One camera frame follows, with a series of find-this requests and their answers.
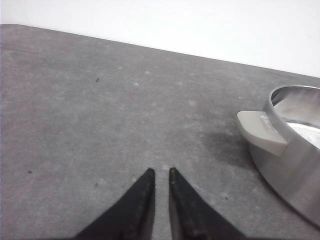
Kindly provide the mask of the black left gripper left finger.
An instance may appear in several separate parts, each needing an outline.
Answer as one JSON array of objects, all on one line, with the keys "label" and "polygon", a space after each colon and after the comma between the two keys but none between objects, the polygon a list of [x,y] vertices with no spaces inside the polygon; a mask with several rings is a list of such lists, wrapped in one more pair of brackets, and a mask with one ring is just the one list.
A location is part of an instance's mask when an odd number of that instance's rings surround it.
[{"label": "black left gripper left finger", "polygon": [[148,168],[124,195],[75,235],[76,240],[150,240],[155,219],[156,176]]}]

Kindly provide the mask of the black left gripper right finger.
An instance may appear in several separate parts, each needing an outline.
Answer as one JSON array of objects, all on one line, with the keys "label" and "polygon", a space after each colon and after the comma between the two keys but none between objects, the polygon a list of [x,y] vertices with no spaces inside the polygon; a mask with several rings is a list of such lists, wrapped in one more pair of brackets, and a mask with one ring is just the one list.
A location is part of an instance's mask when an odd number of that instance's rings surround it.
[{"label": "black left gripper right finger", "polygon": [[244,240],[246,236],[210,207],[184,176],[169,170],[169,219],[173,240]]}]

